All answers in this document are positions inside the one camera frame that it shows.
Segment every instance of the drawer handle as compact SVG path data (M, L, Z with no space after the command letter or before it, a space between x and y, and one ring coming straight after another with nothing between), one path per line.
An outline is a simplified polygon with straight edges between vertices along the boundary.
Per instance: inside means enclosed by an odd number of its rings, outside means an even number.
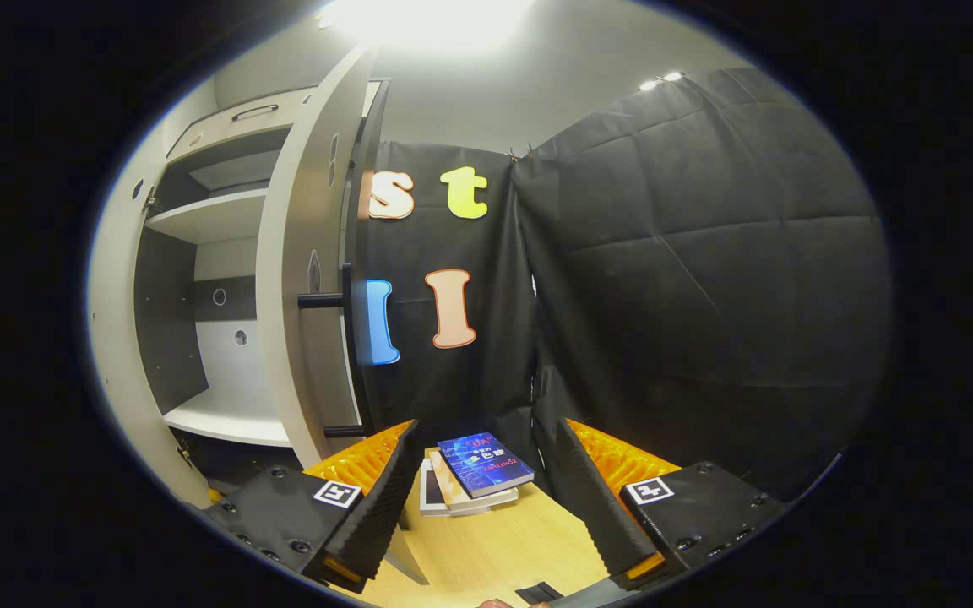
M239 114L236 114L235 116L232 116L231 117L231 122L236 122L236 120L239 120L240 118L242 118L242 115L244 115L244 114L250 114L250 112L252 112L252 111L259 111L259 109L263 109L263 111L278 111L278 109L280 109L280 105L279 104L269 104L267 106L259 106L259 107L256 107L256 108L244 109L244 111L240 111Z

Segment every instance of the blue book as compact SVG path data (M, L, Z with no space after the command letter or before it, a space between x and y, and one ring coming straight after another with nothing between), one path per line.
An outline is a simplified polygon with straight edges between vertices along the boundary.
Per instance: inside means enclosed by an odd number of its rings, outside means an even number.
M453 475L472 499L526 484L535 472L490 432L438 442Z

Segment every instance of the metal rod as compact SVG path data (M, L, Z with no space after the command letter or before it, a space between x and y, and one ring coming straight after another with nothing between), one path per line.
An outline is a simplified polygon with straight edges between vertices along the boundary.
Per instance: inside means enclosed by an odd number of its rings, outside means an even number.
M344 305L343 293L300 293L300 308L340 308Z
M367 431L364 430L362 424L325 427L325 437L366 437L366 435Z

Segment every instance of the foam letter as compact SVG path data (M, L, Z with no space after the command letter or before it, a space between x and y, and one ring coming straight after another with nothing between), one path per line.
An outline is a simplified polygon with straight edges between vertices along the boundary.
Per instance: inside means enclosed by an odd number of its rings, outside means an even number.
M385 303L393 286L389 281L367 281L367 322L370 324L370 355L375 366L388 365L400 359L400 350L393 347L389 339L389 316Z
M471 280L467 270L435 270L426 276L426 285L433 288L438 307L438 334L433 345L438 349L455 349L475 342L476 331L468 327L464 309L464 284Z
M406 190L415 184L412 176L393 171L374 173L370 186L370 216L386 220L406 218L416 208L416 200Z
M487 214L486 203L476 203L476 188L486 188L487 178L476 176L470 166L441 174L441 183L448 184L448 210L457 218L474 220Z

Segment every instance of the ceiling light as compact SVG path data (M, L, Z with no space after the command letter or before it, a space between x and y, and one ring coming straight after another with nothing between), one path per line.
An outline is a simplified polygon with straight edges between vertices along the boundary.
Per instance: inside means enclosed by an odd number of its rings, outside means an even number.
M318 28L333 27L361 42L459 53L501 45L530 0L336 0L321 8Z

